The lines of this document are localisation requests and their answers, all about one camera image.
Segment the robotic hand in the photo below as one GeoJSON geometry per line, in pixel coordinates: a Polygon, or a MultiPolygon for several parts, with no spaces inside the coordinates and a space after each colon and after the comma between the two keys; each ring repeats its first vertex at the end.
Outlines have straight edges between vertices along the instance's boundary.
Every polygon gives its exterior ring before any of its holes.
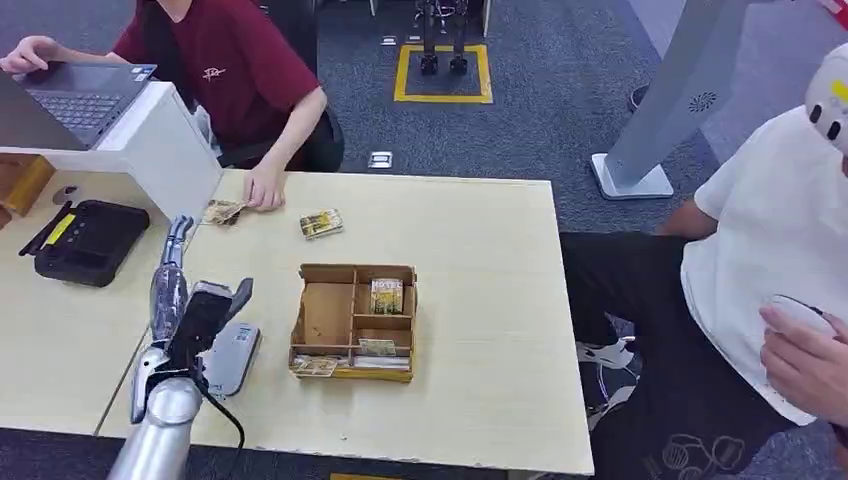
{"type": "Polygon", "coordinates": [[[253,279],[242,280],[235,294],[224,285],[198,282],[189,295],[182,264],[186,234],[193,223],[185,216],[174,221],[153,274],[153,341],[139,355],[132,379],[130,422],[140,425],[121,449],[109,480],[182,478],[191,425],[204,397],[238,428],[239,451],[244,444],[238,420],[209,394],[198,354],[212,346],[215,336],[250,300],[253,279]]]}

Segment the black pants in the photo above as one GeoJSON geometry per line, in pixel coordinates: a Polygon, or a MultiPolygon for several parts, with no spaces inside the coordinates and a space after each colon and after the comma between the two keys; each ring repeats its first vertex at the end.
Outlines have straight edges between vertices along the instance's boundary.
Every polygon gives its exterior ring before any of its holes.
{"type": "Polygon", "coordinates": [[[605,313],[636,325],[644,366],[630,399],[592,432],[595,478],[705,480],[739,473],[795,424],[724,360],[689,314],[686,241],[641,233],[560,234],[578,341],[617,340],[605,313]]]}

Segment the yellow sticker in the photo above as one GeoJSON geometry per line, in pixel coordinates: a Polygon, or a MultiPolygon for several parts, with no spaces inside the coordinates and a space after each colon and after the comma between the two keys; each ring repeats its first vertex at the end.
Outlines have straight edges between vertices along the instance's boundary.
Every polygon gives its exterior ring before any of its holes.
{"type": "Polygon", "coordinates": [[[837,98],[848,103],[848,86],[842,83],[841,80],[834,80],[833,83],[830,84],[830,91],[833,92],[837,98]]]}
{"type": "Polygon", "coordinates": [[[53,232],[50,233],[50,236],[47,237],[47,241],[44,242],[44,244],[53,245],[56,243],[59,240],[59,237],[65,233],[65,230],[71,226],[71,222],[73,222],[75,218],[77,218],[77,216],[71,213],[65,215],[65,218],[56,225],[56,228],[53,229],[53,232]]]}

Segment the red t-shirt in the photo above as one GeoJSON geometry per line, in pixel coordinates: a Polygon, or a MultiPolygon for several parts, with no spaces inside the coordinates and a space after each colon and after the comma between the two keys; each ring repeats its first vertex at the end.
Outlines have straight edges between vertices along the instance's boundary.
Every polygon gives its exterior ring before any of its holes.
{"type": "MultiPolygon", "coordinates": [[[[319,86],[251,0],[193,0],[171,28],[187,86],[222,145],[275,139],[295,105],[319,86]]],[[[113,51],[130,63],[156,63],[145,52],[140,9],[113,51]]]]}

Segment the white shirt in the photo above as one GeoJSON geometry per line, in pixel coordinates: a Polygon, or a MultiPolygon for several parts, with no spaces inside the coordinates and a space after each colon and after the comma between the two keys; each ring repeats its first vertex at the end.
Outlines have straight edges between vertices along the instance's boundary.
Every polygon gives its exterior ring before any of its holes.
{"type": "Polygon", "coordinates": [[[758,309],[782,294],[848,321],[842,153],[813,129],[804,107],[795,108],[754,132],[695,192],[695,204],[718,220],[718,230],[684,250],[681,282],[692,317],[778,413],[812,422],[766,380],[758,309]]]}

